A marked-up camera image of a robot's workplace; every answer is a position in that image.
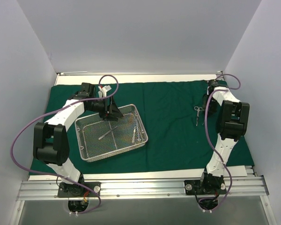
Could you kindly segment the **aluminium front rail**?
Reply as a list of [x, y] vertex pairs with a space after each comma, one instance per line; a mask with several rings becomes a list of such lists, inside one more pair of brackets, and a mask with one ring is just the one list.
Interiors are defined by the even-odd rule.
[[[138, 179], [138, 180], [101, 180], [100, 198], [113, 199], [156, 199], [191, 198], [186, 195], [182, 179]], [[82, 200], [83, 197], [58, 197], [55, 179], [23, 181], [18, 192], [18, 201], [36, 200]], [[241, 177], [232, 181], [227, 197], [269, 195], [263, 177]]]

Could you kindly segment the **metal mesh instrument tray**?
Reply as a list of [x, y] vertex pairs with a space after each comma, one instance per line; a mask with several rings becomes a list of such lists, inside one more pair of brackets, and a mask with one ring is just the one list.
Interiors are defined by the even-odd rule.
[[[119, 108], [123, 118], [118, 121], [104, 121], [99, 114], [78, 118], [75, 122], [80, 156], [82, 160], [94, 162], [109, 158], [127, 151], [140, 148], [148, 141], [148, 135], [135, 105], [125, 105]], [[140, 126], [141, 142], [132, 143], [133, 129]], [[102, 140], [100, 136], [118, 126]]]

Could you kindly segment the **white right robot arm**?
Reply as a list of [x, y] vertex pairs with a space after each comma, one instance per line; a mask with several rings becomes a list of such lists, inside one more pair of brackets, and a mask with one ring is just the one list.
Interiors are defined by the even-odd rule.
[[217, 142], [198, 182], [200, 191], [206, 194], [222, 188], [225, 165], [232, 149], [247, 131], [250, 111], [249, 103], [238, 100], [227, 85], [211, 80], [205, 95], [206, 116], [214, 114], [217, 106], [220, 106], [215, 127]]

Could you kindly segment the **steel forceps clamp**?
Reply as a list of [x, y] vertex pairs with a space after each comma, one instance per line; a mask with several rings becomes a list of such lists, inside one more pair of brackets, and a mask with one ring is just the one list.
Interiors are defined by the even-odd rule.
[[137, 124], [134, 126], [133, 129], [133, 137], [132, 137], [132, 143], [137, 143], [141, 142], [142, 137], [141, 137], [141, 132], [140, 132], [140, 126]]

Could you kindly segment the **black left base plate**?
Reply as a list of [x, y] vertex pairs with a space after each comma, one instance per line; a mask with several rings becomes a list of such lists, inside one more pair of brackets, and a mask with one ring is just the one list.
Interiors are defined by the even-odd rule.
[[57, 197], [59, 198], [72, 198], [72, 197], [95, 197], [100, 194], [101, 182], [86, 182], [85, 186], [92, 189], [94, 193], [76, 184], [68, 184], [61, 182], [59, 184]]

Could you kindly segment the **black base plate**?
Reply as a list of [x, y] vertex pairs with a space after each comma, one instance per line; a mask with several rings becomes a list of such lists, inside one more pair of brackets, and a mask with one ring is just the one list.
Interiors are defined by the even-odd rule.
[[184, 180], [186, 195], [223, 195], [227, 193], [225, 183], [200, 180]]
[[72, 198], [72, 197], [95, 197], [100, 194], [101, 182], [86, 182], [85, 186], [92, 189], [94, 193], [76, 184], [68, 184], [61, 182], [59, 184], [57, 197], [59, 198]]

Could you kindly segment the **steel surgical scissors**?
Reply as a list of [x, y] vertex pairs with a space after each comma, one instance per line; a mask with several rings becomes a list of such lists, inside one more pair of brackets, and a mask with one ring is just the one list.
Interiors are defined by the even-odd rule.
[[199, 106], [195, 106], [195, 107], [194, 107], [194, 110], [196, 111], [196, 126], [198, 126], [199, 117], [200, 117], [200, 112], [203, 111], [203, 108], [202, 108], [202, 107], [199, 107]]

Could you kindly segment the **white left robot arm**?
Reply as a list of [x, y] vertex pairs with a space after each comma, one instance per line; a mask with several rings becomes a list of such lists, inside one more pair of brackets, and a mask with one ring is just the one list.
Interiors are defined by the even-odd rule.
[[34, 126], [33, 157], [60, 175], [62, 181], [69, 184], [68, 191], [73, 196], [81, 196], [85, 192], [85, 184], [82, 173], [69, 158], [67, 131], [85, 111], [96, 112], [106, 121], [122, 118], [113, 95], [108, 94], [110, 90], [109, 85], [96, 87], [83, 82], [81, 89], [66, 100], [63, 110]]

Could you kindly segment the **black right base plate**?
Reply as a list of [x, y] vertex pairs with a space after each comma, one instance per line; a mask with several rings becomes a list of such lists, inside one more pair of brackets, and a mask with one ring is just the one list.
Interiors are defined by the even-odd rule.
[[184, 180], [186, 195], [223, 195], [227, 193], [225, 183], [200, 180]]

